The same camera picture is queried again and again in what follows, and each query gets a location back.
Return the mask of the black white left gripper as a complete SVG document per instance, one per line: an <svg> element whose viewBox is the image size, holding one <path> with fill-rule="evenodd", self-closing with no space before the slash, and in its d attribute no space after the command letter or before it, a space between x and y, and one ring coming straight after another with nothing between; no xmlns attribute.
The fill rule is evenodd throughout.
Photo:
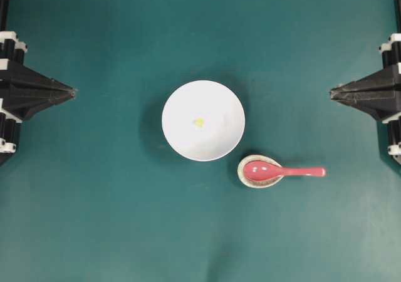
<svg viewBox="0 0 401 282"><path fill-rule="evenodd" d="M1 31L1 165L16 153L23 121L76 96L74 88L20 65L27 50L26 43L14 31ZM6 86L11 84L69 92L47 98L11 98L5 93Z"/></svg>

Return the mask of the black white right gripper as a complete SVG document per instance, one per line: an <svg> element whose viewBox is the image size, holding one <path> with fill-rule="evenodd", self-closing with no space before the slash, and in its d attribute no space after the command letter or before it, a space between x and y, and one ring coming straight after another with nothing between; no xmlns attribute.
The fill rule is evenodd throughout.
<svg viewBox="0 0 401 282"><path fill-rule="evenodd" d="M330 90L331 100L367 113L387 127L387 153L400 164L400 33L393 33L379 47L383 68L360 80ZM337 94L393 90L394 97L362 97L360 94Z"/></svg>

